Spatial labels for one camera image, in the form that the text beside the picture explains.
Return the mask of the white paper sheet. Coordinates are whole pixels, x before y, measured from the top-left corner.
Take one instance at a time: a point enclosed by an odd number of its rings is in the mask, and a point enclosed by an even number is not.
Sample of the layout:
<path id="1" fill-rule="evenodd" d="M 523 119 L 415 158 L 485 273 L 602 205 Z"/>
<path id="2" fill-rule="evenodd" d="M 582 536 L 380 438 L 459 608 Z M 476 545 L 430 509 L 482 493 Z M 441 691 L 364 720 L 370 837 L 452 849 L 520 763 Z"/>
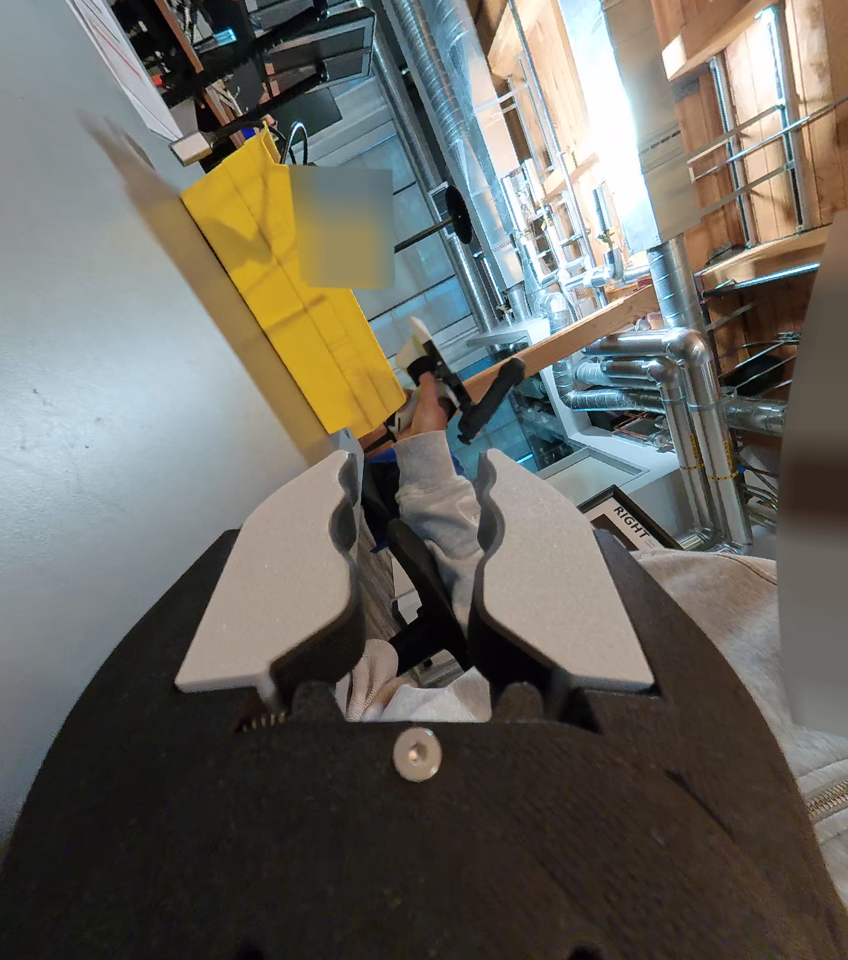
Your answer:
<path id="1" fill-rule="evenodd" d="M 110 3 L 66 1 L 65 4 L 145 126 L 168 143 L 181 139 L 183 133 L 112 13 Z"/>

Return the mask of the black metal shelf rack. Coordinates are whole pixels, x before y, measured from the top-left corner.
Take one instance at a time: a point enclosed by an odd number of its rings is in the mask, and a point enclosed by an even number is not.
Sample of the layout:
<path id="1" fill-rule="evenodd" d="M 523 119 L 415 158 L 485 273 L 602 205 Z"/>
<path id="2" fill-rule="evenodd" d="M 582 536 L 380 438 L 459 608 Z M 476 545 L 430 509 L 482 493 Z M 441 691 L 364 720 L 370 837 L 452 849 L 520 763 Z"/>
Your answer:
<path id="1" fill-rule="evenodd" d="M 264 78 L 276 92 L 235 120 L 211 131 L 173 135 L 169 149 L 182 166 L 210 157 L 226 139 L 314 91 L 330 90 L 369 74 L 376 27 L 374 11 L 362 2 L 308 2 L 255 38 L 215 54 L 209 68 L 174 78 L 165 102 L 176 107 L 201 98 L 239 67 L 272 66 Z"/>

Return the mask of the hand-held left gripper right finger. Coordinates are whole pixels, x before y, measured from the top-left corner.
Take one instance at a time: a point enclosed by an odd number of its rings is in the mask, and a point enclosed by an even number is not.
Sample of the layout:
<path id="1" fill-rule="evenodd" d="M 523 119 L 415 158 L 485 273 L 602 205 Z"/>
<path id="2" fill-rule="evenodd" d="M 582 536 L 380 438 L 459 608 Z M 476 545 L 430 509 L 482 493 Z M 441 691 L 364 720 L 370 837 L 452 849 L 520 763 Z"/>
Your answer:
<path id="1" fill-rule="evenodd" d="M 501 450 L 481 454 L 467 643 L 493 688 L 646 691 L 655 678 L 585 516 Z"/>

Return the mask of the black rod with disc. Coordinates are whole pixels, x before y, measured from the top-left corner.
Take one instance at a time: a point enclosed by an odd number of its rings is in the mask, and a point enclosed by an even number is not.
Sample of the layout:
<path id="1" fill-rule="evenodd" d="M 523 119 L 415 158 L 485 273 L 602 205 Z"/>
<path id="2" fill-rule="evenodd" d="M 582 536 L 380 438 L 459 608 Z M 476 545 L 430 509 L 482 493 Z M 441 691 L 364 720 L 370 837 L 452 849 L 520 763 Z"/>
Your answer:
<path id="1" fill-rule="evenodd" d="M 460 191 L 454 186 L 447 184 L 443 199 L 445 201 L 447 216 L 441 221 L 418 231 L 418 233 L 398 243 L 394 246 L 394 255 L 445 230 L 450 230 L 452 234 L 454 234 L 454 237 L 464 245 L 469 245 L 472 242 L 474 235 L 473 224 L 467 204 Z"/>

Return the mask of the person's right hand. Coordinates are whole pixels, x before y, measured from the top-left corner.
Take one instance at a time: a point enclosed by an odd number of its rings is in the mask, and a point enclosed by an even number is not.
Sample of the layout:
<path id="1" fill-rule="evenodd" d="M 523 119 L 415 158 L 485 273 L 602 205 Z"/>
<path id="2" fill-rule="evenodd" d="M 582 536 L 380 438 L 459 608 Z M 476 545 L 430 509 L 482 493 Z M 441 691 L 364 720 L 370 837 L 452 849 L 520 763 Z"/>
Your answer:
<path id="1" fill-rule="evenodd" d="M 436 379 L 432 372 L 421 374 L 417 390 L 416 406 L 410 426 L 405 431 L 405 438 L 420 436 L 428 433 L 445 433 L 450 419 L 454 416 L 455 408 L 450 407 L 451 414 L 445 408 L 441 388 L 443 384 Z"/>

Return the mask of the black framed sign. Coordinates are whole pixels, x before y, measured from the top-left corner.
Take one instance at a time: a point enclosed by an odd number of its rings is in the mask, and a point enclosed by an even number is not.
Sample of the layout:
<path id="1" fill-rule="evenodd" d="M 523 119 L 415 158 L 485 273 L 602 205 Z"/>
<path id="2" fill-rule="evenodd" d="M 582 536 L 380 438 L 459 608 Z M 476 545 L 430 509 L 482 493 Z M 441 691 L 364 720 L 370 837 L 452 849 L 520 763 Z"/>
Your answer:
<path id="1" fill-rule="evenodd" d="M 618 486 L 610 486 L 577 506 L 596 530 L 612 534 L 631 552 L 682 550 L 680 543 Z"/>

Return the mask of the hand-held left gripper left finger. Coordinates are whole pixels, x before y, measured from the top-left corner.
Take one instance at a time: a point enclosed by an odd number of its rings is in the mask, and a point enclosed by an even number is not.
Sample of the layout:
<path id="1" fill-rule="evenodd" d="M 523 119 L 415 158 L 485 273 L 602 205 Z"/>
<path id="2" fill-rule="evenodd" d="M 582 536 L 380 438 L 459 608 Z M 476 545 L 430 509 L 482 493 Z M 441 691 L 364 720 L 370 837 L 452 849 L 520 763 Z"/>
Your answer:
<path id="1" fill-rule="evenodd" d="M 365 647 L 355 550 L 360 461 L 335 450 L 238 532 L 175 685 L 183 692 L 332 690 Z"/>

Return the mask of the person's right forearm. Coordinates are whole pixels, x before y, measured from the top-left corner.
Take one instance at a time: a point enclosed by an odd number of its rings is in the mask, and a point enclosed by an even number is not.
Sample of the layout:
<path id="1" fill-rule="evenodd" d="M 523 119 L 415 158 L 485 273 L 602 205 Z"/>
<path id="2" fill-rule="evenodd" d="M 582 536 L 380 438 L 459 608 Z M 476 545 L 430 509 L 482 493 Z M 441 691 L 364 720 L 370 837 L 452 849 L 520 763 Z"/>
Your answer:
<path id="1" fill-rule="evenodd" d="M 430 431 L 394 447 L 400 483 L 400 519 L 428 546 L 456 619 L 469 616 L 475 575 L 482 558 L 480 507 L 472 483 L 457 474 L 444 433 Z"/>

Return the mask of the yellow plastic bin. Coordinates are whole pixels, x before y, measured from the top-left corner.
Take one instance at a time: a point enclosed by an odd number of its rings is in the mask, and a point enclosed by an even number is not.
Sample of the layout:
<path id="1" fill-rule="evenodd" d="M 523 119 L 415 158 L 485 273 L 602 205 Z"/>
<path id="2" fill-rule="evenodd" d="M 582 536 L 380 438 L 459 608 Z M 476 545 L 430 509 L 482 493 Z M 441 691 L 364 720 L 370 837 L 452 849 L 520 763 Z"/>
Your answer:
<path id="1" fill-rule="evenodd" d="M 404 406 L 405 390 L 354 294 L 302 278 L 290 169 L 278 160 L 261 132 L 182 200 L 322 426 L 360 437 Z"/>

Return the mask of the wooden beam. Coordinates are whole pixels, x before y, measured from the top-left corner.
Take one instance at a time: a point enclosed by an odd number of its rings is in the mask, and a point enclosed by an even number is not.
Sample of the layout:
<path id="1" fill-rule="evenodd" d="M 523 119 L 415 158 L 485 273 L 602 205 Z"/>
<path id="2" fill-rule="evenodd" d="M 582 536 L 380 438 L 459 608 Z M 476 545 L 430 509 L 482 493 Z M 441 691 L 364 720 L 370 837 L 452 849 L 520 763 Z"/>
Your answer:
<path id="1" fill-rule="evenodd" d="M 525 378 L 530 378 L 599 339 L 622 331 L 639 318 L 658 311 L 657 294 L 652 286 L 647 286 L 530 345 L 514 358 L 524 363 Z"/>

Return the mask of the silver spiral air duct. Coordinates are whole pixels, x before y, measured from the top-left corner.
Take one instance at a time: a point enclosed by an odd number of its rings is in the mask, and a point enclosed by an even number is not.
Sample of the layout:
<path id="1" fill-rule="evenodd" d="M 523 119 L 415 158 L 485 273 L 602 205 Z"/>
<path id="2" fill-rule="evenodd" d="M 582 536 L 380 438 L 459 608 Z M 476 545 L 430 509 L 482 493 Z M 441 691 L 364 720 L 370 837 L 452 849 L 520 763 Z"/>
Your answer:
<path id="1" fill-rule="evenodd" d="M 454 187 L 471 218 L 478 330 L 507 326 L 506 295 L 523 291 L 524 268 L 501 175 L 516 164 L 497 92 L 465 2 L 387 1 L 388 19 L 428 114 Z"/>

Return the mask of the grey hooded sweatshirt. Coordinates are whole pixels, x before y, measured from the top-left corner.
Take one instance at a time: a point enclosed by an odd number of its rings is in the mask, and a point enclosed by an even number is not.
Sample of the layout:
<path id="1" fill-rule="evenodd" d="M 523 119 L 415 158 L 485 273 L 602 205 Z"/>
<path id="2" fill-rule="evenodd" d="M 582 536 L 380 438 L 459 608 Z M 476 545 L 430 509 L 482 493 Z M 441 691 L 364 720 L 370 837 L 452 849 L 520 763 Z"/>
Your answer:
<path id="1" fill-rule="evenodd" d="M 790 764 L 838 894 L 848 907 L 848 739 L 791 717 L 780 643 L 777 564 L 730 553 L 639 551 L 635 559 L 735 669 Z"/>

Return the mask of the black office chair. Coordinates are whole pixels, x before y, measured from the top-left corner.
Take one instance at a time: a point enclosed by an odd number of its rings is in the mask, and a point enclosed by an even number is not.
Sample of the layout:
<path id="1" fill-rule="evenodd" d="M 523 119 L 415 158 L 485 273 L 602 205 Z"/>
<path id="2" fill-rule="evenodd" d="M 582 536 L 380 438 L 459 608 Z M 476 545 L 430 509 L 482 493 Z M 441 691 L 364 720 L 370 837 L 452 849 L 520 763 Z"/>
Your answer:
<path id="1" fill-rule="evenodd" d="M 420 600 L 417 617 L 390 641 L 398 654 L 398 673 L 404 674 L 442 651 L 452 655 L 462 670 L 470 669 L 473 663 L 465 634 L 430 549 L 398 519 L 388 523 L 386 535 L 391 554 L 405 570 Z"/>

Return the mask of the silver metal pipes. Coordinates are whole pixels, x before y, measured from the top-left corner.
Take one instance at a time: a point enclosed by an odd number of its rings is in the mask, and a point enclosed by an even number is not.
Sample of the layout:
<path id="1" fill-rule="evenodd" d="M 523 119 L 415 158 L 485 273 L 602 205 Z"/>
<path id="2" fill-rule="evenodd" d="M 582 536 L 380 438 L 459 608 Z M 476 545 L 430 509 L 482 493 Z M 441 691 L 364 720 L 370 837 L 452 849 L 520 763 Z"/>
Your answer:
<path id="1" fill-rule="evenodd" d="M 664 326 L 614 332 L 577 363 L 577 348 L 562 346 L 555 390 L 573 411 L 663 414 L 696 533 L 712 550 L 748 554 L 749 494 L 731 431 L 781 437 L 787 405 L 723 394 L 684 235 L 650 248 L 647 260 Z"/>

